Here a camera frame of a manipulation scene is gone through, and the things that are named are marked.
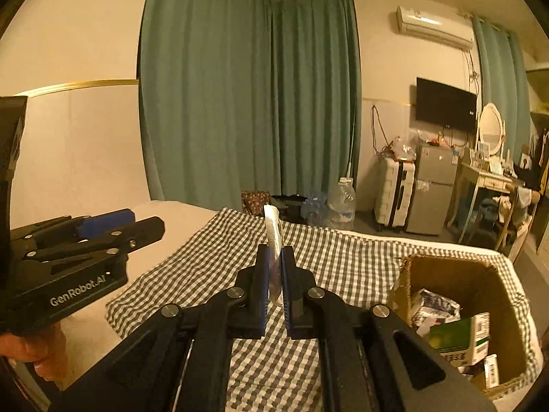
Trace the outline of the person's left hand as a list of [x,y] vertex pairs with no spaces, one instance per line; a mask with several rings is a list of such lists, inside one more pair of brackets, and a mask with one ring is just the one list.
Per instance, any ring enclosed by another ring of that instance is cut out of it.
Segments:
[[4,333],[0,351],[1,356],[32,364],[36,374],[46,381],[61,380],[67,374],[66,337],[60,323],[27,337]]

